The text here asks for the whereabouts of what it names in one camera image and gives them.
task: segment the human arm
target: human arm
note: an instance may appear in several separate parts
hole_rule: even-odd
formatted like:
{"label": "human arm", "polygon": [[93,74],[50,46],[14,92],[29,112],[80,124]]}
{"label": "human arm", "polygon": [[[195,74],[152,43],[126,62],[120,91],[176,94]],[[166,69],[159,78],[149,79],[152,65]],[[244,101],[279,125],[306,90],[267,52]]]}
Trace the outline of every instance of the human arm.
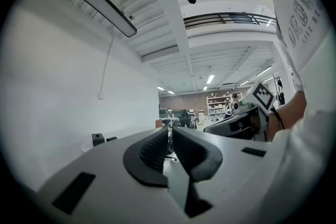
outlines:
{"label": "human arm", "polygon": [[[287,104],[277,110],[285,129],[292,128],[293,125],[303,117],[307,105],[304,94],[302,91],[297,92]],[[276,133],[280,130],[282,130],[280,122],[273,113],[270,113],[267,139],[272,141]]]}

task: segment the black railing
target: black railing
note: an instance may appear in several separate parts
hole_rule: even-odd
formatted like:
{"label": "black railing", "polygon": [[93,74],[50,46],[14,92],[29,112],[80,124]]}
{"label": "black railing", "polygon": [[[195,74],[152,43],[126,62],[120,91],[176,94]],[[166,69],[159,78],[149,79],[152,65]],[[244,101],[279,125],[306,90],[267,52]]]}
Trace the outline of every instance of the black railing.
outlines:
{"label": "black railing", "polygon": [[210,13],[184,18],[186,29],[206,24],[254,24],[276,27],[276,20],[273,17],[245,12]]}

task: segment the bracelet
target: bracelet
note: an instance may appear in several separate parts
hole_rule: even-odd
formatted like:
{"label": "bracelet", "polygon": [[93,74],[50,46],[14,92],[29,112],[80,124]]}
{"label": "bracelet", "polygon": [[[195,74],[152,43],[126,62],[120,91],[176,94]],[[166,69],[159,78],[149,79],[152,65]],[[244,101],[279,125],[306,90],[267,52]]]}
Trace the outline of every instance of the bracelet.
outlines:
{"label": "bracelet", "polygon": [[271,111],[274,113],[275,117],[277,117],[278,121],[281,123],[282,129],[284,130],[285,127],[283,125],[282,119],[281,119],[279,113],[275,110],[274,106],[272,106]]}

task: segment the ceiling light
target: ceiling light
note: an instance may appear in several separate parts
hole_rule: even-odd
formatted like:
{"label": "ceiling light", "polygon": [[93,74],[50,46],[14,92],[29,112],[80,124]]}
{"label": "ceiling light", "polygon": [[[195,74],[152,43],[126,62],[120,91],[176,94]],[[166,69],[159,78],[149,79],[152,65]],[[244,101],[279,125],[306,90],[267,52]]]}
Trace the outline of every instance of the ceiling light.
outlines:
{"label": "ceiling light", "polygon": [[210,84],[212,82],[212,80],[214,79],[214,77],[215,77],[215,75],[211,75],[206,84]]}
{"label": "ceiling light", "polygon": [[272,68],[272,66],[266,68],[263,72],[259,73],[259,74],[257,75],[257,77],[260,76],[260,75],[262,75],[262,74],[264,74],[267,70],[270,70],[271,68]]}
{"label": "ceiling light", "polygon": [[102,16],[110,21],[117,29],[122,31],[125,36],[131,37],[137,33],[137,29],[123,15],[123,13],[109,0],[84,0],[96,9]]}
{"label": "ceiling light", "polygon": [[269,81],[270,79],[272,79],[272,78],[269,78],[269,79],[267,79],[267,80],[264,80],[263,82]]}
{"label": "ceiling light", "polygon": [[246,83],[248,83],[249,82],[249,80],[246,80],[244,83],[242,83],[241,85],[239,85],[239,86],[242,86],[242,85],[244,85],[244,84],[246,84]]}

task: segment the small black box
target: small black box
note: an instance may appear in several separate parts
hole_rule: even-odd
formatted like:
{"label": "small black box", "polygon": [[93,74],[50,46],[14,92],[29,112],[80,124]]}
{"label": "small black box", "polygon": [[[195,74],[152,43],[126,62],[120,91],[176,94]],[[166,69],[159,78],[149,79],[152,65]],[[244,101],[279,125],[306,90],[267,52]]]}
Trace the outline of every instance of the small black box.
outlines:
{"label": "small black box", "polygon": [[114,137],[111,137],[111,138],[106,138],[106,142],[109,142],[109,141],[113,141],[113,140],[116,140],[117,138],[114,136]]}
{"label": "small black box", "polygon": [[93,146],[105,143],[105,138],[102,134],[92,134]]}

